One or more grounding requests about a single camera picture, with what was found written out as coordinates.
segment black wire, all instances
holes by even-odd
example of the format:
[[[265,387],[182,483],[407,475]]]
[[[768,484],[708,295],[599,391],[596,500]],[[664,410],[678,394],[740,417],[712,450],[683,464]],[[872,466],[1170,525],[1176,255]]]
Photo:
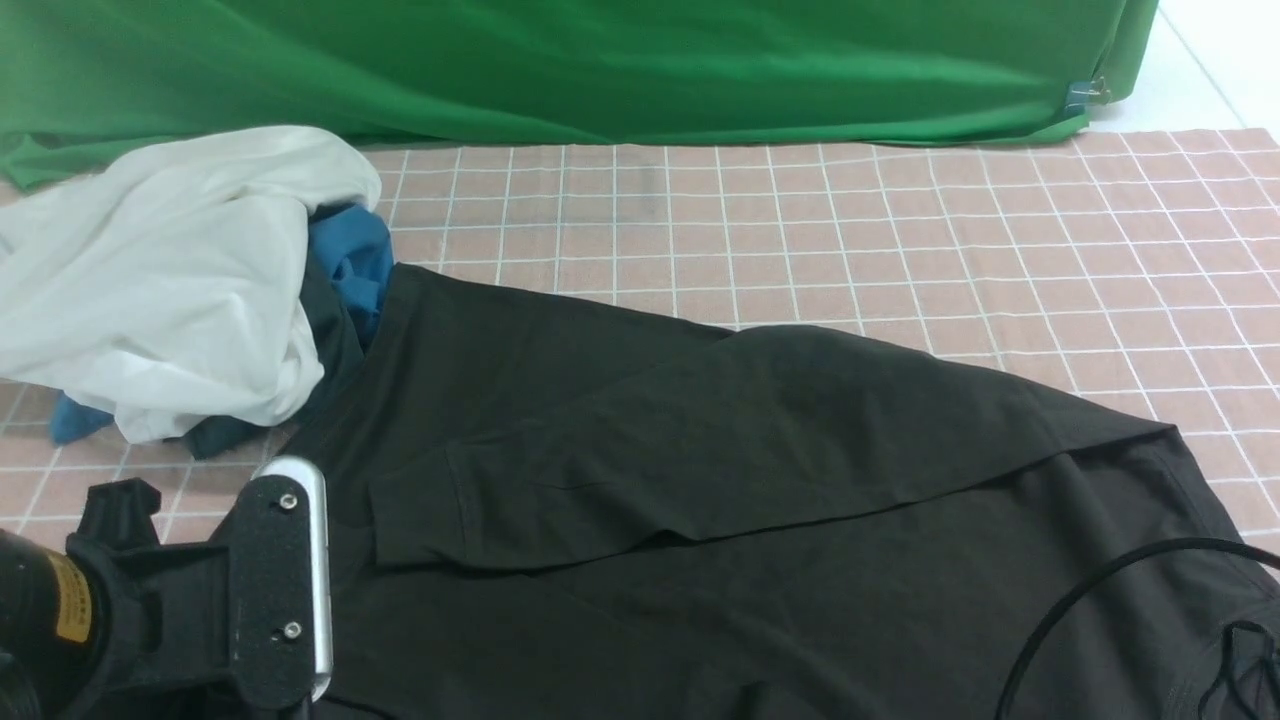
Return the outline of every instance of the black wire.
[[[1183,550],[1211,550],[1215,552],[1225,552],[1228,555],[1245,557],[1248,560],[1253,560],[1254,562],[1267,565],[1275,570],[1280,570],[1280,556],[1272,555],[1265,550],[1258,550],[1253,546],[1220,538],[1176,538],[1144,544],[1121,555],[1120,557],[1116,557],[1076,583],[1070,592],[1053,603],[1053,607],[1044,614],[1044,618],[1041,619],[1039,624],[1036,625],[1036,629],[1032,630],[1032,634],[1023,644],[1023,650],[1018,653],[1018,660],[1014,661],[1014,667],[1009,671],[1009,678],[1005,680],[1005,688],[1000,692],[1000,702],[996,705],[996,720],[1007,720],[1010,708],[1014,705],[1014,697],[1018,694],[1018,687],[1021,685],[1023,676],[1027,674],[1027,669],[1036,657],[1036,652],[1039,651],[1041,644],[1044,643],[1044,638],[1047,638],[1059,621],[1066,616],[1066,612],[1071,610],[1073,605],[1079,602],[1080,598],[1097,587],[1098,583],[1106,580],[1120,570],[1124,570],[1129,565],[1156,555]],[[1280,678],[1276,678],[1275,682],[1280,684]]]

